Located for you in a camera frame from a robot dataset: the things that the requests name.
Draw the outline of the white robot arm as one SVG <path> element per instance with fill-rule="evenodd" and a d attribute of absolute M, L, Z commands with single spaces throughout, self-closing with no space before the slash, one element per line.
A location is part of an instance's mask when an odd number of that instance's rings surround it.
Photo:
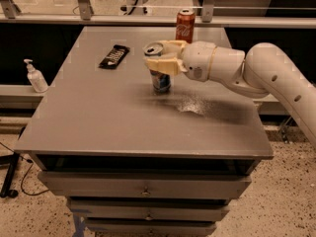
<path fill-rule="evenodd" d="M 252 99 L 273 95 L 316 145 L 316 88 L 276 45 L 258 43 L 244 52 L 206 41 L 158 40 L 143 51 L 152 71 L 215 81 Z"/>

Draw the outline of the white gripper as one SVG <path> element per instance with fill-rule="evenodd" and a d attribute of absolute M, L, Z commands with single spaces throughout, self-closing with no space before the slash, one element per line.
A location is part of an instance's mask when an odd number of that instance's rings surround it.
<path fill-rule="evenodd" d="M 160 40 L 163 53 L 182 55 L 166 59 L 147 58 L 145 64 L 149 70 L 176 76 L 184 73 L 189 79 L 200 82 L 208 80 L 210 60 L 216 45 L 213 42 L 197 41 L 188 44 L 185 40 Z"/>

